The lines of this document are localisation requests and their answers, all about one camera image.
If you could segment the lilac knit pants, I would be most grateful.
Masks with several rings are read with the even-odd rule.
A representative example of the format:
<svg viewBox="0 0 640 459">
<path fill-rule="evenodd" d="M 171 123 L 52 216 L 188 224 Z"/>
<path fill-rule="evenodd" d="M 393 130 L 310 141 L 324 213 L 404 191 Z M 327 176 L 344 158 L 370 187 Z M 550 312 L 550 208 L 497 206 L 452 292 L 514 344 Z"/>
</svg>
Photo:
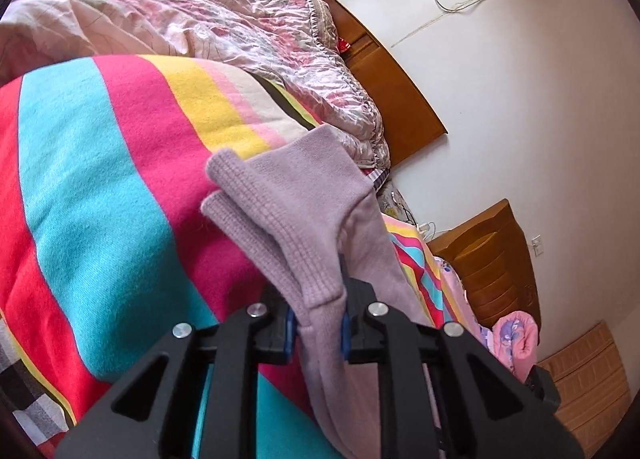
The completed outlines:
<svg viewBox="0 0 640 459">
<path fill-rule="evenodd" d="M 366 178 L 328 126 L 247 160 L 209 158 L 217 190 L 201 210 L 275 286 L 297 318 L 304 379 L 318 424 L 346 458 L 381 454 L 378 371 L 341 353 L 342 275 L 427 325 Z"/>
</svg>

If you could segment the rolled pink floral duvet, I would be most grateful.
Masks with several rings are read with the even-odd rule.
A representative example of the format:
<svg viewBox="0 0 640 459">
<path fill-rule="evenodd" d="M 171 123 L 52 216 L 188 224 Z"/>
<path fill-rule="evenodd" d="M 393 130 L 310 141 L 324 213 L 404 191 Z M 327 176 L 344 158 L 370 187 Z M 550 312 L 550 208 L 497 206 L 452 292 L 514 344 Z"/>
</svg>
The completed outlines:
<svg viewBox="0 0 640 459">
<path fill-rule="evenodd" d="M 524 383 L 537 363 L 539 332 L 534 317 L 512 312 L 495 323 L 492 334 L 495 357 Z"/>
</svg>

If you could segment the beige louvered wardrobe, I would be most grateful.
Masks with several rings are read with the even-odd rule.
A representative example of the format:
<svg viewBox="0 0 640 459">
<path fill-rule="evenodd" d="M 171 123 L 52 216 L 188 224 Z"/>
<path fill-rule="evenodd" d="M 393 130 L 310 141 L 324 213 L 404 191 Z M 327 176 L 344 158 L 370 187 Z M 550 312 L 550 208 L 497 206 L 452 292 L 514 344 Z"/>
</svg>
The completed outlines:
<svg viewBox="0 0 640 459">
<path fill-rule="evenodd" d="M 561 396 L 556 416 L 592 457 L 613 434 L 631 405 L 626 371 L 612 332 L 597 323 L 539 363 Z"/>
</svg>

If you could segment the plaid checkered sheet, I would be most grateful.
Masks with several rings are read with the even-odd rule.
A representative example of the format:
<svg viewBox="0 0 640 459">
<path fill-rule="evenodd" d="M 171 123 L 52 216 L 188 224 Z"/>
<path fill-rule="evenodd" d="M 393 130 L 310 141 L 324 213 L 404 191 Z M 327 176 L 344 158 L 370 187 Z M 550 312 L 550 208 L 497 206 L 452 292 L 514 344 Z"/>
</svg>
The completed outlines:
<svg viewBox="0 0 640 459">
<path fill-rule="evenodd" d="M 1 457 L 53 458 L 73 421 L 26 367 L 1 320 Z"/>
</svg>

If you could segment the right wooden headboard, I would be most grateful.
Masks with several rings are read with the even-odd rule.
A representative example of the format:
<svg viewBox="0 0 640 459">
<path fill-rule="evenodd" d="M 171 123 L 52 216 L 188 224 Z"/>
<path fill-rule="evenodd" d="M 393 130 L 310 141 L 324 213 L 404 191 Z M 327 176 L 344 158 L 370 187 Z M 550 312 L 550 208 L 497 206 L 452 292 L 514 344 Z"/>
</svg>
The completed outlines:
<svg viewBox="0 0 640 459">
<path fill-rule="evenodd" d="M 482 326 L 514 311 L 542 325 L 532 258 L 509 201 L 498 201 L 427 245 L 457 272 Z"/>
</svg>

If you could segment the wooden headboard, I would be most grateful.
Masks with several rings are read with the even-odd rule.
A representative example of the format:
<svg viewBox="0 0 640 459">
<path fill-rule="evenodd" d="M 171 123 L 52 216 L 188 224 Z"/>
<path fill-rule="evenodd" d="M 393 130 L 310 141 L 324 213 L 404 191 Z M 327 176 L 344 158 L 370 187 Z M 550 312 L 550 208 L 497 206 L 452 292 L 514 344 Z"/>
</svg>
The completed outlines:
<svg viewBox="0 0 640 459">
<path fill-rule="evenodd" d="M 498 201 L 427 245 L 457 272 L 482 326 L 514 311 L 542 325 L 532 258 L 509 201 Z"/>
<path fill-rule="evenodd" d="M 378 39 L 337 0 L 329 5 L 338 52 L 381 112 L 390 165 L 398 166 L 447 133 L 436 112 Z"/>
</svg>

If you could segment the rainbow striped blanket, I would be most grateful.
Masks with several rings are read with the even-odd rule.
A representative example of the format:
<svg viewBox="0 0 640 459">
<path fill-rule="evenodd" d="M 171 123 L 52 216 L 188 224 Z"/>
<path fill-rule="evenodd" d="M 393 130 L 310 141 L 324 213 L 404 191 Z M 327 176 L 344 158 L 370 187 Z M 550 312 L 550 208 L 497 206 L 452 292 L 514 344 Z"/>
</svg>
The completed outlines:
<svg viewBox="0 0 640 459">
<path fill-rule="evenodd" d="M 315 128 L 277 86 L 206 60 L 85 57 L 3 86 L 1 312 L 66 434 L 178 323 L 218 325 L 273 286 L 204 216 L 206 164 Z M 431 325 L 433 283 L 408 277 L 424 245 L 382 216 Z M 254 458 L 346 458 L 314 416 L 295 319 L 291 361 L 258 367 Z"/>
</svg>

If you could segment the white power strip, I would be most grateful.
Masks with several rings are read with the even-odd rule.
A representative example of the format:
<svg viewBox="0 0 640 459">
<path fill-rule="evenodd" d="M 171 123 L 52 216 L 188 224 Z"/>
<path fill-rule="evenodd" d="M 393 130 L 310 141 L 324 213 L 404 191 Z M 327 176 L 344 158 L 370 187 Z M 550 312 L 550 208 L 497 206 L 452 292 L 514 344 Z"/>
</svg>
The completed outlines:
<svg viewBox="0 0 640 459">
<path fill-rule="evenodd" d="M 432 240 L 437 234 L 437 226 L 434 222 L 421 223 L 416 229 L 425 241 Z"/>
</svg>

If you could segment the cluttered nightstand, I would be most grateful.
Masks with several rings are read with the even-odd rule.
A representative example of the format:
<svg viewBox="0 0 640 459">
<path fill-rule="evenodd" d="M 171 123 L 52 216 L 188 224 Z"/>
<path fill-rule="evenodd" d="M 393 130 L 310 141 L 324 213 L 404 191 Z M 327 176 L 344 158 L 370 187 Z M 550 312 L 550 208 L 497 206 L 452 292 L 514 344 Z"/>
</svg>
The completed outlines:
<svg viewBox="0 0 640 459">
<path fill-rule="evenodd" d="M 404 196 L 391 179 L 388 179 L 384 185 L 376 193 L 376 199 L 378 199 L 378 206 L 382 213 L 386 216 L 411 224 L 413 226 L 418 225 L 414 218 Z"/>
</svg>

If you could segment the left wooden headboard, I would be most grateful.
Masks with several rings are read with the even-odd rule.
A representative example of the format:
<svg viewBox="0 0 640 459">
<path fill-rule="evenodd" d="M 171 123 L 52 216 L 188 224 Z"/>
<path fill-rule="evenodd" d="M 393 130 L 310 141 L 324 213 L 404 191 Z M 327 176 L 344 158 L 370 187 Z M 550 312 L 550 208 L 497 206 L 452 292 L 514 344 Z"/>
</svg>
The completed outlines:
<svg viewBox="0 0 640 459">
<path fill-rule="evenodd" d="M 337 0 L 329 5 L 338 52 L 381 112 L 390 165 L 398 166 L 447 133 L 436 112 L 378 39 Z"/>
</svg>

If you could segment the pink floral quilt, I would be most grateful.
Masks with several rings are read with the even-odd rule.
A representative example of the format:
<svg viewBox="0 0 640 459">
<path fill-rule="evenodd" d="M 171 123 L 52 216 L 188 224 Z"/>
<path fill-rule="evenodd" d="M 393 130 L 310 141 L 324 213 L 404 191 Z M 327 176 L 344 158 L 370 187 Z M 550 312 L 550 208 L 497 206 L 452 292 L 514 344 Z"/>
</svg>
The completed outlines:
<svg viewBox="0 0 640 459">
<path fill-rule="evenodd" d="M 284 86 L 331 124 L 357 164 L 388 168 L 378 107 L 337 51 L 321 0 L 12 0 L 1 78 L 103 54 L 215 60 Z"/>
</svg>

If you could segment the white wall socket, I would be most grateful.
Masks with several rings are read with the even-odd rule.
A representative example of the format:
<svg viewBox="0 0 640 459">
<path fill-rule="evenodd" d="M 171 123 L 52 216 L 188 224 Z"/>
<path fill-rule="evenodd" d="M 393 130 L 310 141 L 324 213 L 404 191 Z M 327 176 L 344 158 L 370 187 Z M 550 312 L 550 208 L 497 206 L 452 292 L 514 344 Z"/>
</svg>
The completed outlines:
<svg viewBox="0 0 640 459">
<path fill-rule="evenodd" d="M 530 239 L 530 246 L 533 249 L 533 253 L 535 257 L 540 257 L 542 253 L 544 253 L 544 243 L 542 242 L 542 238 L 540 235 L 534 236 Z"/>
</svg>

